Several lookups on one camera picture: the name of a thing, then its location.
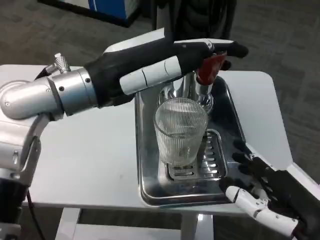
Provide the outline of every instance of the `gray carpet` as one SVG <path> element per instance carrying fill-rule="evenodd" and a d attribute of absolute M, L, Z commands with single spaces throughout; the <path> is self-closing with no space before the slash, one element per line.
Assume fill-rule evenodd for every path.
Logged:
<path fill-rule="evenodd" d="M 233 69 L 263 71 L 272 76 L 294 161 L 318 183 L 319 9 L 319 0 L 240 0 L 231 34 L 250 49 L 247 58 L 232 60 Z M 45 65 L 61 52 L 72 65 L 81 66 L 107 46 L 150 30 L 150 21 L 144 18 L 130 28 L 122 28 L 36 0 L 1 0 L 0 64 Z M 53 240 L 61 209 L 40 208 L 37 213 L 47 239 Z M 117 218 L 112 212 L 95 211 L 87 221 L 103 218 L 105 224 L 117 222 L 110 216 Z M 136 216 L 141 223 L 148 221 L 148 214 Z M 172 219 L 179 221 L 165 214 L 159 216 L 158 224 Z M 24 211 L 22 239 L 39 239 L 30 221 L 28 211 Z M 217 240 L 285 239 L 249 218 L 217 217 L 215 227 Z"/>

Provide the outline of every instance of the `black glove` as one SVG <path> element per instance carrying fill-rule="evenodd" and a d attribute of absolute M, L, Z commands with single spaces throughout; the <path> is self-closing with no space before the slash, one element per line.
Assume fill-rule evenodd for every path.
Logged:
<path fill-rule="evenodd" d="M 242 140 L 234 146 L 240 150 L 232 158 L 240 163 L 239 171 L 257 180 L 269 198 L 268 208 L 278 214 L 298 219 L 293 231 L 298 240 L 320 239 L 320 201 L 288 171 L 275 170 L 259 154 L 252 152 Z M 237 186 L 252 192 L 254 184 L 244 184 L 240 179 L 223 178 L 219 186 L 226 192 L 229 186 Z"/>

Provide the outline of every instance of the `white table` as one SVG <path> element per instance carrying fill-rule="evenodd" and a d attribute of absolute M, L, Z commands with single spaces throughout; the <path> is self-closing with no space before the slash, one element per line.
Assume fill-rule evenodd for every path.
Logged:
<path fill-rule="evenodd" d="M 2 65 L 1 80 L 30 80 L 40 65 Z M 293 160 L 272 78 L 259 71 L 221 71 L 246 140 L 275 167 Z M 134 101 L 91 109 L 51 122 L 30 188 L 40 206 L 146 209 L 137 178 Z M 172 208 L 207 214 L 241 214 L 234 204 Z"/>

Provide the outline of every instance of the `clear glass cup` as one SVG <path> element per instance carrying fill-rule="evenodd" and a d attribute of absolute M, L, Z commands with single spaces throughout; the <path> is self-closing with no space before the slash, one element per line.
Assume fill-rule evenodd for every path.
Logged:
<path fill-rule="evenodd" d="M 173 166 L 191 164 L 196 159 L 207 124 L 206 110 L 191 99 L 177 97 L 158 106 L 154 128 L 162 162 Z"/>

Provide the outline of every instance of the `drip tray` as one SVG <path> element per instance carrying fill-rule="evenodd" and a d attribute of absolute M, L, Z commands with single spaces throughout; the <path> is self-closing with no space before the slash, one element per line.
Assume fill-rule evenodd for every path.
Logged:
<path fill-rule="evenodd" d="M 248 183 L 251 178 L 240 173 L 239 164 L 232 158 L 237 151 L 233 141 L 245 138 L 226 82 L 216 78 L 208 130 L 196 160 L 183 167 L 172 167 L 159 159 L 154 115 L 164 87 L 151 87 L 135 97 L 137 173 L 142 199 L 150 206 L 161 207 L 229 203 L 219 180 L 226 176 Z"/>
<path fill-rule="evenodd" d="M 219 180 L 226 175 L 226 163 L 221 137 L 214 129 L 208 129 L 203 136 L 196 160 L 186 166 L 167 165 L 168 174 L 174 181 Z"/>

